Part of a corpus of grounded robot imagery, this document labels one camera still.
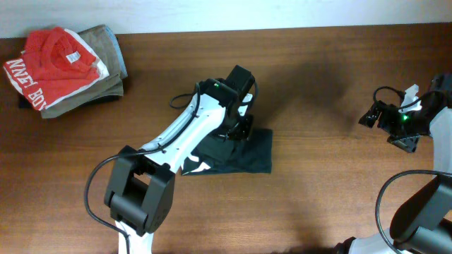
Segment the dark green t-shirt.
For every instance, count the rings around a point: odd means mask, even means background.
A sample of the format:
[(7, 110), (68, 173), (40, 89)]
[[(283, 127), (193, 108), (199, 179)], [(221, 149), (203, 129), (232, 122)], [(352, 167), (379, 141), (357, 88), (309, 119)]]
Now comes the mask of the dark green t-shirt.
[(273, 131), (255, 128), (247, 140), (202, 139), (184, 160), (182, 176), (269, 174), (272, 172)]

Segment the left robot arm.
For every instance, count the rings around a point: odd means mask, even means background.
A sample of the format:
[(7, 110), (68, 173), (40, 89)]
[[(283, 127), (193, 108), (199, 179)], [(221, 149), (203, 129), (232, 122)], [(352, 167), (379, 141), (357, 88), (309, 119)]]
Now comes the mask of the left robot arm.
[(119, 253), (151, 252), (153, 234), (172, 206), (175, 175), (203, 139), (248, 138), (252, 117), (246, 110), (254, 84), (253, 76), (196, 84), (189, 105), (158, 137), (110, 157), (114, 166), (104, 203), (119, 233)]

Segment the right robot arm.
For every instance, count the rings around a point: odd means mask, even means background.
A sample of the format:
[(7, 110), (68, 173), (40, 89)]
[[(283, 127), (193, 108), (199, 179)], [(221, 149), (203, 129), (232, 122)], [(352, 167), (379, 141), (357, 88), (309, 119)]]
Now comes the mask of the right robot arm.
[[(417, 85), (394, 92), (399, 104), (387, 104), (373, 95), (373, 104), (359, 124), (384, 130), (388, 143), (407, 153), (416, 151), (420, 138), (431, 138), (434, 167), (390, 177), (375, 202), (377, 233), (338, 243), (334, 253), (451, 253), (451, 221), (445, 218), (451, 212), (451, 74), (434, 76), (423, 95)], [(380, 215), (383, 195), (394, 181), (409, 175), (431, 176), (431, 180), (396, 210), (391, 225), (384, 229)]]

